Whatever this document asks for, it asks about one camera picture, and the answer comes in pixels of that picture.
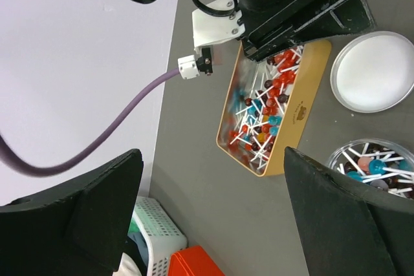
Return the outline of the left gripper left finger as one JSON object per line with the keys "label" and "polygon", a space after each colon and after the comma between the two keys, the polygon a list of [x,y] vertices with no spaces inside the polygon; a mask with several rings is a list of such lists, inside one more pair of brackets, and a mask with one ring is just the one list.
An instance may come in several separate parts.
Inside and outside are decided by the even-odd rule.
{"label": "left gripper left finger", "polygon": [[120,265],[143,168],[142,153],[132,149],[1,206],[1,274],[112,275]]}

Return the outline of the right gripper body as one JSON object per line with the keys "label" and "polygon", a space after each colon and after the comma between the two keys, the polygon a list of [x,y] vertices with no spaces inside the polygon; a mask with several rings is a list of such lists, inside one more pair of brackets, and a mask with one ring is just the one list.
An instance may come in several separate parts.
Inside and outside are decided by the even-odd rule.
{"label": "right gripper body", "polygon": [[245,56],[262,61],[287,49],[334,36],[366,34],[376,27],[367,0],[232,0],[226,10],[192,0],[212,17],[230,17],[244,26]]}

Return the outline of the white round lid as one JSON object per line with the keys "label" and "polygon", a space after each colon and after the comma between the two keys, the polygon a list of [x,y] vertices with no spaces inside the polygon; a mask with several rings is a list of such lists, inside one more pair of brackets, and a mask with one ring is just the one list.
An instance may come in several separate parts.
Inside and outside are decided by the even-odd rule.
{"label": "white round lid", "polygon": [[334,97],[351,111],[390,109],[413,91],[413,43],[390,31],[359,36],[338,53],[330,83]]}

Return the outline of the tan candy box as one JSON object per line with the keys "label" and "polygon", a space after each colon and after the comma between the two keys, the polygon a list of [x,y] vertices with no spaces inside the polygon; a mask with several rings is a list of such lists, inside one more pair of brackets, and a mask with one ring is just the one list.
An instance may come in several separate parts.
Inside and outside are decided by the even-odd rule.
{"label": "tan candy box", "polygon": [[264,61],[239,50],[216,142],[258,177],[281,175],[286,147],[300,142],[332,45],[314,41]]}

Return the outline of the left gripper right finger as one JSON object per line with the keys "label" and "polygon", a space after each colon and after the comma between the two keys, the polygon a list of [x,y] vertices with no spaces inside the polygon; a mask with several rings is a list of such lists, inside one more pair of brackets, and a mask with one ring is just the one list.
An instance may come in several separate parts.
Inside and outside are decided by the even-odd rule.
{"label": "left gripper right finger", "polygon": [[285,180],[310,275],[412,275],[413,201],[287,147]]}

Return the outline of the clear plastic cup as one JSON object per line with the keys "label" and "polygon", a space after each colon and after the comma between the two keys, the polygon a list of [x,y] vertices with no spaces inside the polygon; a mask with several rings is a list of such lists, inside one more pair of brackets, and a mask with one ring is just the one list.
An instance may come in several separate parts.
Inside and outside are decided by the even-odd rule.
{"label": "clear plastic cup", "polygon": [[413,153],[378,138],[350,141],[335,150],[327,167],[389,194],[413,200]]}

